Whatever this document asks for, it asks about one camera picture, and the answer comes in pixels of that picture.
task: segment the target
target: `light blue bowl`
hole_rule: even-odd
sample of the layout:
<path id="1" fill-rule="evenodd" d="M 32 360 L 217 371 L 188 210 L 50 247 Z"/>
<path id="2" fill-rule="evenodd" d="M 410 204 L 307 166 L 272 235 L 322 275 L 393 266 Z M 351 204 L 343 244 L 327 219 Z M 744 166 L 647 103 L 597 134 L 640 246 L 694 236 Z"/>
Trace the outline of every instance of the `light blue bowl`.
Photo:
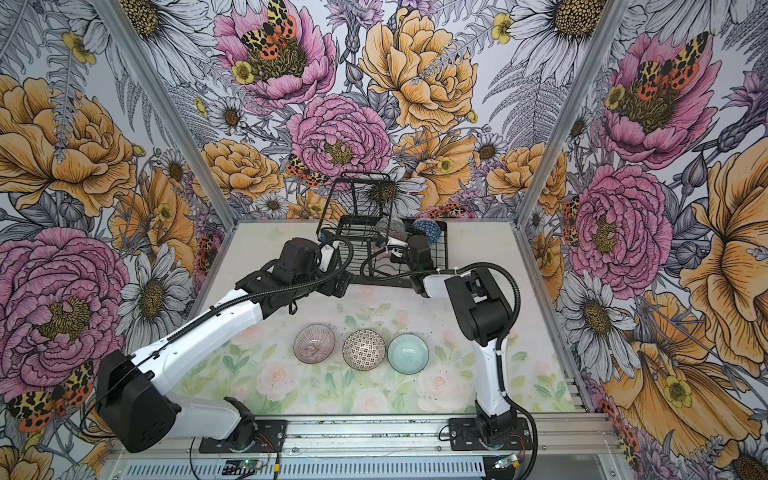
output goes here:
<path id="1" fill-rule="evenodd" d="M 424 340 L 405 333 L 389 344 L 386 356 L 393 369 L 404 375 L 413 375 L 427 366 L 429 348 Z"/>

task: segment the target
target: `black wire dish rack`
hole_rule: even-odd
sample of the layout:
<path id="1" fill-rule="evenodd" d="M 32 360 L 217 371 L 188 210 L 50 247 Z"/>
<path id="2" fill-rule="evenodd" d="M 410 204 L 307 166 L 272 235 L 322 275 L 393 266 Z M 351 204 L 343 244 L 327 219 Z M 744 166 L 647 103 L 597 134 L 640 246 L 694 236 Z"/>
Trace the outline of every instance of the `black wire dish rack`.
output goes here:
<path id="1" fill-rule="evenodd" d="M 317 237 L 324 241 L 332 236 L 349 239 L 355 248 L 347 271 L 354 274 L 352 283 L 411 287 L 408 277 L 371 281 L 360 276 L 360 266 L 386 245 L 385 232 L 390 231 L 395 202 L 396 184 L 389 175 L 381 172 L 344 172 L 333 181 L 328 201 L 317 227 Z M 402 218 L 406 233 L 421 233 L 412 227 L 412 218 Z M 448 225 L 438 221 L 440 238 L 430 246 L 436 268 L 448 268 Z M 382 252 L 366 265 L 366 275 L 386 279 L 409 271 L 405 263 L 392 262 L 392 253 Z"/>

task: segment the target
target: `robotic arm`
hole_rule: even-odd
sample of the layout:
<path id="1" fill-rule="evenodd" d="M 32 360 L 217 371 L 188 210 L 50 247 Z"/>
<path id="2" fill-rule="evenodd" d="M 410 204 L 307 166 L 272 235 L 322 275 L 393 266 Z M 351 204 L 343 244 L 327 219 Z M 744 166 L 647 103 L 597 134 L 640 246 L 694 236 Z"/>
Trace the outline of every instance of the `robotic arm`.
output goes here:
<path id="1" fill-rule="evenodd" d="M 429 248 L 426 238 L 411 238 L 414 244 L 407 249 L 410 267 L 424 270 L 420 262 L 429 263 L 429 259 L 419 257 L 419 252 Z M 344 263 L 339 259 L 340 243 L 349 249 Z M 111 353 L 102 360 L 98 373 L 98 414 L 129 452 L 145 450 L 161 439 L 191 437 L 219 439 L 233 450 L 246 448 L 256 433 L 253 414 L 244 405 L 229 397 L 217 401 L 180 397 L 171 393 L 172 388 L 232 336 L 279 308 L 287 306 L 293 313 L 296 300 L 314 291 L 344 296 L 352 278 L 345 271 L 352 258 L 351 248 L 341 237 L 331 238 L 322 246 L 302 238 L 289 240 L 277 261 L 237 282 L 215 306 L 176 332 L 129 356 Z M 425 297 L 449 298 L 459 327 L 474 341 L 480 359 L 477 429 L 481 441 L 494 445 L 494 440 L 508 434 L 518 419 L 511 408 L 514 403 L 503 390 L 501 367 L 505 337 L 519 311 L 518 296 L 512 310 L 488 268 L 482 266 L 460 274 L 420 275 L 413 285 Z"/>

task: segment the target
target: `floral tablecloth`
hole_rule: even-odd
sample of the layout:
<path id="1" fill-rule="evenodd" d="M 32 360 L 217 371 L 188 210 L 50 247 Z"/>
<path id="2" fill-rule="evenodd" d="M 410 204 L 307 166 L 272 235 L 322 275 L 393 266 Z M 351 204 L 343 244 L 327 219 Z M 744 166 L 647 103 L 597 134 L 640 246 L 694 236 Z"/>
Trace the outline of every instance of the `floral tablecloth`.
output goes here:
<path id="1" fill-rule="evenodd" d="M 293 340 L 311 323 L 336 334 L 331 356 L 316 365 L 301 363 Z M 550 345 L 526 342 L 518 322 L 510 334 L 506 366 L 512 398 L 534 412 L 574 411 L 563 373 Z M 385 359 L 368 372 L 346 365 L 344 339 L 372 329 L 387 345 L 401 333 L 414 333 L 429 347 L 429 363 L 415 375 L 396 372 Z M 200 362 L 179 383 L 183 396 L 234 396 L 256 415 L 419 414 L 474 412 L 475 354 L 461 334 L 451 304 L 426 300 L 412 291 L 349 287 L 343 300 L 311 296 L 291 316 L 286 311 L 250 327 Z"/>

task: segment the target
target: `dish rack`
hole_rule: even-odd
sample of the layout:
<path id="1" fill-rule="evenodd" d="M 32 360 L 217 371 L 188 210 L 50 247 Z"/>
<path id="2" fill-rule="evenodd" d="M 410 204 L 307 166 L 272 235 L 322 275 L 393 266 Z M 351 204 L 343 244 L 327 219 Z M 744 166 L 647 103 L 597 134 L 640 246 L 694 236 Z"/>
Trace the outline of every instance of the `dish rack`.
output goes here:
<path id="1" fill-rule="evenodd" d="M 386 245 L 387 238 L 376 228 L 383 218 L 386 219 L 386 231 L 392 224 L 393 205 L 396 183 L 388 174 L 381 172 L 357 173 L 343 172 L 335 179 L 328 194 L 328 201 L 323 208 L 317 226 L 320 241 L 333 236 L 346 237 L 354 246 L 354 254 L 347 271 L 354 275 L 352 283 L 362 285 L 384 285 L 411 287 L 408 277 L 371 281 L 359 275 L 362 263 Z M 420 233 L 412 227 L 413 218 L 402 218 L 408 235 Z M 448 225 L 438 221 L 441 234 L 437 243 L 430 245 L 432 261 L 436 268 L 448 268 Z M 382 253 L 374 257 L 366 266 L 366 274 L 378 278 L 387 278 L 408 271 L 405 263 L 395 263 L 390 255 Z"/>

